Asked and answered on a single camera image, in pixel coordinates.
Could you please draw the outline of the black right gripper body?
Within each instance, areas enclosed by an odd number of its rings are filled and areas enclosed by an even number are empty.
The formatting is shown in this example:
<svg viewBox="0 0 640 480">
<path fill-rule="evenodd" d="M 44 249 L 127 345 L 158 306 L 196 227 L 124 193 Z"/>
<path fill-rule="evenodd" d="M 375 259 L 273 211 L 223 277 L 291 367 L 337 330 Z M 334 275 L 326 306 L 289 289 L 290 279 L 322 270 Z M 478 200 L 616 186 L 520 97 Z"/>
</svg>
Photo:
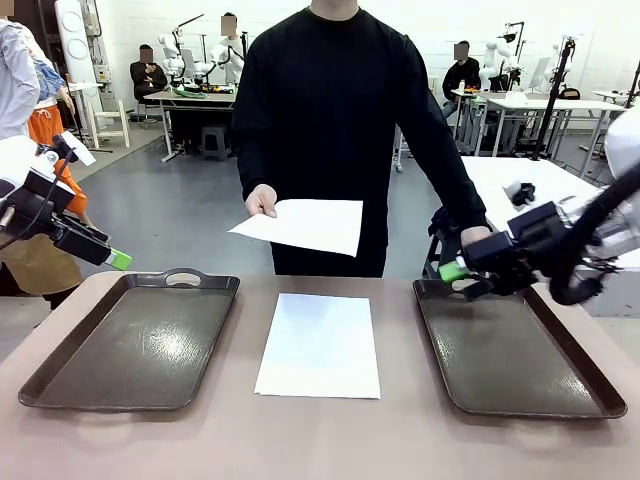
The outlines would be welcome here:
<svg viewBox="0 0 640 480">
<path fill-rule="evenodd" d="M 559 271 L 560 246 L 569 228 L 553 202 L 527 210 L 507 222 L 513 251 L 507 267 L 510 280 L 551 279 Z"/>
</svg>

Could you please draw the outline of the person's left hand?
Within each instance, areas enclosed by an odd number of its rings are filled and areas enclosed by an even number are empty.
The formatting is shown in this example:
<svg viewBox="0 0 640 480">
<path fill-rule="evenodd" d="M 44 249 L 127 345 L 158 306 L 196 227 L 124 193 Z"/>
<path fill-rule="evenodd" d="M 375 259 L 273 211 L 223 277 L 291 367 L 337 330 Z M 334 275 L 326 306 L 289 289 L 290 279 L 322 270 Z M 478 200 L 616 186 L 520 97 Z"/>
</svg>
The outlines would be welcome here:
<svg viewBox="0 0 640 480">
<path fill-rule="evenodd" d="M 466 249 L 470 245 L 490 237 L 491 230 L 486 226 L 476 226 L 464 229 L 460 233 L 461 247 Z"/>
</svg>

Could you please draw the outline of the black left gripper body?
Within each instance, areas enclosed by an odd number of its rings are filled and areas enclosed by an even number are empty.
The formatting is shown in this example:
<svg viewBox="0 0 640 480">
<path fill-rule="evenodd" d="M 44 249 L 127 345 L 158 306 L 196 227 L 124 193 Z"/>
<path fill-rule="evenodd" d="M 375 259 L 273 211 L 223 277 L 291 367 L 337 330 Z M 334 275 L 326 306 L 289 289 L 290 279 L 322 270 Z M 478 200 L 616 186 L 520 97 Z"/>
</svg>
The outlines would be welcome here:
<svg viewBox="0 0 640 480">
<path fill-rule="evenodd" d="M 7 225 L 10 237 L 22 233 L 19 239 L 29 239 L 37 234 L 51 235 L 57 232 L 57 217 L 64 213 L 69 204 L 69 191 L 58 184 L 45 201 L 48 190 L 47 185 L 41 192 L 22 187 L 8 197 L 8 207 L 14 208 Z"/>
</svg>

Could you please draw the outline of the person's right hand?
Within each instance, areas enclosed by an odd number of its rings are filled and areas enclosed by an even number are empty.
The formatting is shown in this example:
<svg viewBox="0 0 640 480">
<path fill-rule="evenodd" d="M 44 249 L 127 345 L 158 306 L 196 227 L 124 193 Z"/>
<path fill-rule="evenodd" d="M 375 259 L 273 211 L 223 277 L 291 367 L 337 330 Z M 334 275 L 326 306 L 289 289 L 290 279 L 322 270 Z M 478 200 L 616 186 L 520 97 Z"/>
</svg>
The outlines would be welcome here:
<svg viewBox="0 0 640 480">
<path fill-rule="evenodd" d="M 271 218 L 276 218 L 276 202 L 276 191 L 269 185 L 259 184 L 248 195 L 245 206 L 250 216 L 266 215 Z"/>
</svg>

